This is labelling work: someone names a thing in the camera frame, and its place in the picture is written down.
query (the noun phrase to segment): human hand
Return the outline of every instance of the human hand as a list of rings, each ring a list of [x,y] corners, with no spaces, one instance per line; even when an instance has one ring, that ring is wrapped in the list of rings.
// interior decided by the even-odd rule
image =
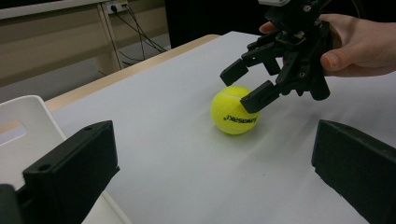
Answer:
[[[396,23],[374,22],[346,15],[323,14],[330,23],[333,49],[320,57],[326,76],[372,77],[396,70]],[[271,22],[260,27],[275,31]]]

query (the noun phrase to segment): tennis ball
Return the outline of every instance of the tennis ball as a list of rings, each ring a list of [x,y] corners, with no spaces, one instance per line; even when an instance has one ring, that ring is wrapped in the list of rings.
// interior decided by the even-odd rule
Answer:
[[[220,130],[241,134],[256,125],[260,112],[249,114],[240,102],[249,93],[250,90],[245,87],[229,86],[215,95],[210,106],[210,117]]]

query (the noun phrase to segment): white table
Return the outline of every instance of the white table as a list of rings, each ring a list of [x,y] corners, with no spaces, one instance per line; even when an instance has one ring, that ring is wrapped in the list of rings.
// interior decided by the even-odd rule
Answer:
[[[254,129],[227,135],[210,102],[225,87],[221,71],[256,39],[228,33],[53,112],[66,136],[113,120],[120,171],[107,191],[134,224],[367,223],[315,173],[311,155],[320,119],[396,146],[396,73],[327,77],[328,99],[293,91]],[[234,85],[274,78],[256,65]]]

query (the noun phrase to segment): electrical outlet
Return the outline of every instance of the electrical outlet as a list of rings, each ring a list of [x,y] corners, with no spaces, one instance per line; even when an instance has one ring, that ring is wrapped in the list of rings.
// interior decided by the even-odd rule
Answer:
[[[127,8],[123,7],[123,5],[128,5],[128,0],[108,1],[108,2],[106,2],[107,13],[108,14],[113,14],[114,13],[114,11],[111,10],[112,6],[116,7],[117,12],[121,12],[121,11],[127,10]]]

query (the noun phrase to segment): gray floor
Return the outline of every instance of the gray floor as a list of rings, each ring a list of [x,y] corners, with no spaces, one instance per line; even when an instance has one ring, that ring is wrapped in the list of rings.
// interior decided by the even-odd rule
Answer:
[[[154,37],[152,41],[164,49],[170,49],[168,34]],[[140,43],[138,43],[120,49],[120,53],[125,62],[124,65],[129,66],[138,63],[135,59],[148,59],[160,52],[145,43],[142,50]],[[2,87],[0,88],[0,103],[23,95],[38,95],[46,101],[103,76],[97,71],[93,59],[89,59]]]

